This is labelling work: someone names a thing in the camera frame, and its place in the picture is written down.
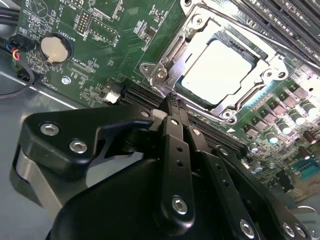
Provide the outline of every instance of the cable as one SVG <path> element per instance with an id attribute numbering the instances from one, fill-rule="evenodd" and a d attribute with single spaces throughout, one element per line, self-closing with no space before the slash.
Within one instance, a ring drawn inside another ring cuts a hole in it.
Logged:
<path id="1" fill-rule="evenodd" d="M 0 15 L 19 18 L 20 11 L 19 10 L 10 9 L 10 8 L 6 8 L 6 7 L 0 7 Z"/>
<path id="2" fill-rule="evenodd" d="M 20 61 L 19 49 L 15 49 L 15 50 L 12 51 L 12 57 L 13 57 L 14 60 Z"/>
<path id="3" fill-rule="evenodd" d="M 18 19 L 12 17 L 0 16 L 0 24 L 9 26 L 18 26 Z"/>
<path id="4" fill-rule="evenodd" d="M 11 92 L 11 93 L 6 93 L 6 94 L 0 94 L 0 100 L 13 98 L 13 97 L 18 96 L 20 94 L 23 94 L 35 82 L 35 75 L 34 75 L 33 71 L 31 70 L 31 68 L 29 67 L 27 60 L 26 59 L 21 59 L 17 63 L 19 63 L 26 70 L 26 72 L 29 74 L 29 81 L 23 88 L 21 88 L 18 91 L 14 91 L 14 92 Z"/>
<path id="5" fill-rule="evenodd" d="M 210 8 L 210 7 L 206 6 L 206 5 L 201 5 L 201 7 L 203 7 L 203 8 L 205 8 L 206 10 L 208 10 L 208 11 L 216 14 L 216 15 L 219 16 L 220 18 L 225 19 L 225 20 L 227 20 L 228 22 L 230 22 L 230 23 L 232 23 L 232 24 L 234 24 L 234 25 L 236 25 L 236 26 L 238 26 L 238 27 L 240 27 L 240 28 L 243 28 L 243 29 L 247 30 L 248 32 L 250 32 L 250 33 L 252 33 L 252 34 L 254 34 L 254 35 L 256 35 L 256 36 L 258 36 L 258 37 L 260 37 L 260 38 L 262 38 L 262 39 L 264 39 L 264 40 L 267 40 L 268 42 L 272 43 L 273 45 L 276 45 L 276 46 L 281 47 L 282 49 L 285 49 L 286 51 L 288 51 L 289 53 L 291 53 L 291 54 L 294 55 L 295 57 L 299 58 L 300 60 L 302 60 L 302 61 L 305 62 L 306 64 L 310 65 L 311 67 L 313 67 L 313 68 L 315 68 L 315 69 L 317 69 L 317 70 L 320 70 L 320 66 L 318 66 L 317 64 L 315 64 L 315 63 L 312 62 L 312 61 L 309 61 L 309 60 L 308 60 L 306 57 L 304 57 L 302 54 L 300 54 L 300 53 L 298 53 L 298 52 L 296 52 L 296 51 L 294 51 L 294 50 L 286 47 L 285 45 L 281 44 L 280 42 L 277 42 L 277 41 L 271 39 L 270 37 L 265 36 L 265 35 L 261 34 L 260 32 L 257 32 L 257 31 L 255 31 L 255 30 L 253 30 L 252 28 L 246 26 L 245 24 L 241 23 L 240 21 L 235 20 L 235 19 L 233 19 L 232 17 L 230 17 L 230 16 L 228 16 L 228 15 L 226 15 L 226 14 L 224 14 L 224 13 L 222 13 L 222 12 L 220 12 L 220 11 L 214 9 L 214 8 Z"/>

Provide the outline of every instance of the black dimm slot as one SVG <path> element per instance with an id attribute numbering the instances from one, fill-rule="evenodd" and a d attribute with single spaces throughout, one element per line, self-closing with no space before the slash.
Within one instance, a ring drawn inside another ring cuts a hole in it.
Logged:
<path id="1" fill-rule="evenodd" d="M 313 19 L 316 18 L 316 16 L 312 16 L 312 18 L 310 18 L 311 13 L 309 10 L 308 11 L 302 11 L 301 9 L 299 9 L 297 6 L 295 6 L 294 4 L 292 4 L 291 2 L 288 1 L 283 1 L 283 0 L 274 0 L 280 7 L 282 7 L 282 9 L 292 18 L 294 19 L 298 24 L 301 25 L 301 27 L 309 30 L 309 34 L 313 37 L 314 40 L 316 40 L 317 42 L 320 43 L 320 39 L 318 37 L 318 35 L 320 34 L 320 28 L 319 26 L 315 23 L 315 21 L 313 21 Z M 293 8 L 295 8 L 296 11 L 298 11 L 299 15 L 303 17 L 303 19 L 301 19 L 293 10 Z M 311 31 L 310 27 L 313 27 L 315 29 L 318 30 L 318 33 L 314 33 Z"/>
<path id="2" fill-rule="evenodd" d="M 315 0 L 304 0 L 309 5 L 310 9 L 320 18 L 320 2 L 317 3 Z"/>
<path id="3" fill-rule="evenodd" d="M 238 8 L 244 12 L 248 17 L 250 17 L 257 25 L 259 25 L 266 33 L 268 33 L 268 37 L 271 37 L 273 40 L 277 41 L 278 43 L 286 46 L 287 48 L 290 48 L 298 53 L 301 53 L 302 55 L 309 57 L 308 55 L 304 54 L 303 51 L 300 50 L 299 47 L 292 46 L 288 43 L 288 40 L 286 40 L 283 35 L 277 30 L 274 29 L 273 26 L 269 25 L 268 22 L 264 19 L 262 19 L 260 16 L 256 14 L 255 11 L 253 11 L 249 6 L 245 5 L 240 0 L 231 0 Z"/>
<path id="4" fill-rule="evenodd" d="M 300 9 L 307 18 L 312 20 L 315 24 L 317 24 L 320 27 L 320 19 L 310 10 L 308 7 L 303 4 L 301 1 L 292 0 L 294 5 L 297 6 L 298 9 Z"/>
<path id="5" fill-rule="evenodd" d="M 270 19 L 270 17 L 267 15 L 268 10 L 261 10 L 256 4 L 253 4 L 249 0 L 243 0 L 244 3 L 246 3 L 248 6 L 250 6 L 254 11 L 258 12 L 267 22 L 272 24 L 274 28 L 276 28 L 280 33 L 284 33 L 283 35 L 287 36 L 287 39 L 290 40 L 290 42 L 295 45 L 297 48 L 299 48 L 305 55 L 307 55 L 311 60 L 315 61 L 316 63 L 320 63 L 320 58 L 317 58 L 313 55 L 314 51 L 310 53 L 307 48 L 310 48 L 302 39 L 295 39 L 294 36 L 291 36 L 288 32 L 283 30 L 278 24 L 274 22 L 273 19 Z"/>

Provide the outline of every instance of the mounting hole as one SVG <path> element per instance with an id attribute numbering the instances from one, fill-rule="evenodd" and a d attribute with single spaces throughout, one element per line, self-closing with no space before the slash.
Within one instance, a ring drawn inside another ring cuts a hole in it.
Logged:
<path id="1" fill-rule="evenodd" d="M 286 73 L 284 72 L 284 71 L 282 71 L 282 72 L 280 72 L 279 74 L 278 74 L 278 78 L 280 78 L 280 79 L 284 79 L 285 77 L 286 77 Z"/>
<path id="2" fill-rule="evenodd" d="M 189 7 L 191 5 L 191 0 L 184 0 L 184 5 Z"/>
<path id="3" fill-rule="evenodd" d="M 227 187 L 229 188 L 230 187 L 230 183 L 226 180 L 223 180 L 222 183 Z"/>
<path id="4" fill-rule="evenodd" d="M 222 167 L 219 164 L 215 165 L 217 169 L 222 170 Z"/>
<path id="5" fill-rule="evenodd" d="M 180 160 L 177 160 L 177 161 L 176 161 L 176 164 L 177 164 L 180 168 L 182 168 L 182 167 L 184 166 L 184 164 L 183 164 Z"/>

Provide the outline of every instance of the screw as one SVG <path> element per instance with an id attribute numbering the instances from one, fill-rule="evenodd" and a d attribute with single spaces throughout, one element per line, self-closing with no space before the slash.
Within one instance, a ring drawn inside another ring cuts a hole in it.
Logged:
<path id="1" fill-rule="evenodd" d="M 70 142 L 69 148 L 76 154 L 83 154 L 88 150 L 87 145 L 80 140 L 73 140 L 72 142 Z"/>
<path id="2" fill-rule="evenodd" d="M 320 240 L 320 236 L 316 231 L 312 230 L 310 234 L 311 234 L 312 240 Z"/>
<path id="3" fill-rule="evenodd" d="M 141 115 L 144 116 L 144 117 L 146 117 L 146 118 L 150 117 L 150 114 L 147 113 L 147 112 L 145 112 L 145 111 L 142 111 L 142 112 L 141 112 Z"/>
<path id="4" fill-rule="evenodd" d="M 163 78 L 165 78 L 166 76 L 167 76 L 167 73 L 166 73 L 163 69 L 159 68 L 159 69 L 158 69 L 158 77 L 159 77 L 160 79 L 163 79 Z"/>
<path id="5" fill-rule="evenodd" d="M 292 230 L 292 228 L 287 223 L 284 222 L 282 224 L 282 228 L 290 237 L 292 237 L 292 238 L 295 237 L 295 232 Z"/>
<path id="6" fill-rule="evenodd" d="M 250 239 L 253 239 L 255 237 L 255 232 L 253 228 L 247 223 L 245 220 L 240 221 L 240 228 L 242 232 Z"/>
<path id="7" fill-rule="evenodd" d="M 202 18 L 200 14 L 196 14 L 193 19 L 192 19 L 192 23 L 195 25 L 201 25 L 202 24 Z"/>
<path id="8" fill-rule="evenodd" d="M 149 67 L 146 66 L 146 65 L 143 65 L 143 66 L 142 66 L 142 70 L 143 70 L 145 73 L 147 73 L 147 72 L 149 71 Z"/>
<path id="9" fill-rule="evenodd" d="M 304 237 L 304 238 L 307 237 L 305 231 L 304 231 L 301 227 L 299 227 L 299 225 L 295 225 L 295 229 L 298 231 L 298 233 L 299 233 L 302 237 Z"/>
<path id="10" fill-rule="evenodd" d="M 43 134 L 48 135 L 48 136 L 54 136 L 60 132 L 58 126 L 56 126 L 52 123 L 42 124 L 40 127 L 40 130 Z"/>
<path id="11" fill-rule="evenodd" d="M 171 122 L 172 122 L 174 125 L 176 125 L 176 126 L 179 125 L 179 122 L 178 122 L 177 120 L 175 120 L 175 119 L 171 119 Z"/>
<path id="12" fill-rule="evenodd" d="M 70 79 L 70 77 L 68 77 L 68 76 L 63 76 L 63 77 L 61 78 L 61 82 L 62 82 L 64 85 L 69 85 L 69 84 L 71 83 L 71 79 Z"/>
<path id="13" fill-rule="evenodd" d="M 172 199 L 172 207 L 180 215 L 185 215 L 188 212 L 186 202 L 177 196 Z"/>
<path id="14" fill-rule="evenodd" d="M 193 129 L 192 131 L 197 136 L 200 136 L 200 134 L 201 134 L 198 129 Z"/>
<path id="15" fill-rule="evenodd" d="M 220 148 L 220 151 L 223 153 L 223 155 L 226 155 L 226 156 L 229 155 L 227 150 L 225 150 L 224 148 Z"/>

